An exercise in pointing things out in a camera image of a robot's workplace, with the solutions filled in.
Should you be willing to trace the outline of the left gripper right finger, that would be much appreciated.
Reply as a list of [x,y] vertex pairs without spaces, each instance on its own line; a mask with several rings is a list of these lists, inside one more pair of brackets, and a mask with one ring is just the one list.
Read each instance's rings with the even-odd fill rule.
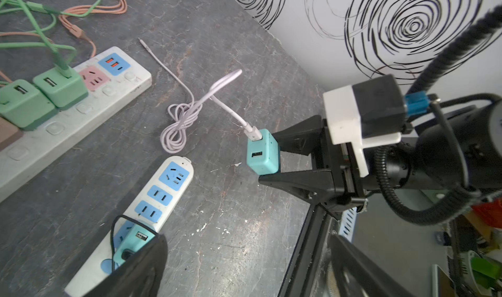
[[342,236],[330,239],[332,268],[341,296],[407,296],[408,291]]

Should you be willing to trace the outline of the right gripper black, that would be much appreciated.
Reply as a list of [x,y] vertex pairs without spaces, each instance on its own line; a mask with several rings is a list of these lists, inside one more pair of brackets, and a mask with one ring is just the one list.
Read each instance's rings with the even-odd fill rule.
[[327,122],[314,115],[272,134],[280,151],[308,156],[312,168],[296,172],[261,175],[260,185],[285,191],[308,203],[320,203],[335,219],[355,208],[364,212],[369,202],[351,144],[334,145]]

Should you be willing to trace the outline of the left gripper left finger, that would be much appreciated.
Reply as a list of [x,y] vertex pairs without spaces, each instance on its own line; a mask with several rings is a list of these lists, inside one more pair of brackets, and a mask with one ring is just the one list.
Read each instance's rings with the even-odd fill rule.
[[167,258],[167,240],[157,235],[86,295],[157,296]]

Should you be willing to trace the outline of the white blue power strip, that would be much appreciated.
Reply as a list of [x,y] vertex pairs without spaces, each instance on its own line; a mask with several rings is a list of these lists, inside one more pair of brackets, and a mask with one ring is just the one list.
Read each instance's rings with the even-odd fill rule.
[[69,296],[84,296],[117,271],[159,233],[187,190],[194,175],[192,162],[172,156],[155,171],[65,288]]

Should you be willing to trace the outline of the white multicolour power strip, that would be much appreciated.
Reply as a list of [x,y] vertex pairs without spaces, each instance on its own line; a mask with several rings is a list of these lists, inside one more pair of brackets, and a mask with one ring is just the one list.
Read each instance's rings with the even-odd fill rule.
[[103,51],[75,69],[80,73],[96,71],[98,86],[87,98],[1,150],[1,200],[152,86],[151,73],[118,47]]

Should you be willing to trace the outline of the small green charger plug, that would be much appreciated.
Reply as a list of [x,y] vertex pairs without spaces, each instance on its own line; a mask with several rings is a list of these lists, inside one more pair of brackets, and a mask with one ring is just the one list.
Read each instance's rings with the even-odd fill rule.
[[88,96],[88,89],[79,73],[61,75],[55,68],[33,78],[34,85],[61,111],[79,103]]

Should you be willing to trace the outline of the light green charger plug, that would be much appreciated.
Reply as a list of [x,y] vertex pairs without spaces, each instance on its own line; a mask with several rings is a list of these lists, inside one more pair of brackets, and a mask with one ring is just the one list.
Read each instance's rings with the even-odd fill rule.
[[57,113],[56,106],[26,80],[1,87],[2,118],[24,131],[35,130]]

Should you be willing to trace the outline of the pink charger plug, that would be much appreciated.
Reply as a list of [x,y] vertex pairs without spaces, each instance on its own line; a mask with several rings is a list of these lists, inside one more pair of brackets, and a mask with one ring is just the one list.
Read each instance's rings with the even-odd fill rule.
[[8,122],[4,118],[0,118],[0,151],[7,148],[23,136],[23,132]]

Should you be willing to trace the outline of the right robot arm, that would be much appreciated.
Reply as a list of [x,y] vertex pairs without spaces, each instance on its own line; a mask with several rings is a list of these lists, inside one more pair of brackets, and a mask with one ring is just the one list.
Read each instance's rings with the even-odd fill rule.
[[442,50],[407,93],[391,75],[324,93],[324,116],[274,134],[279,151],[311,156],[312,169],[276,171],[259,183],[330,215],[365,210],[367,191],[377,191],[397,216],[422,226],[499,197],[501,97],[442,102],[430,89],[500,28],[496,6]]

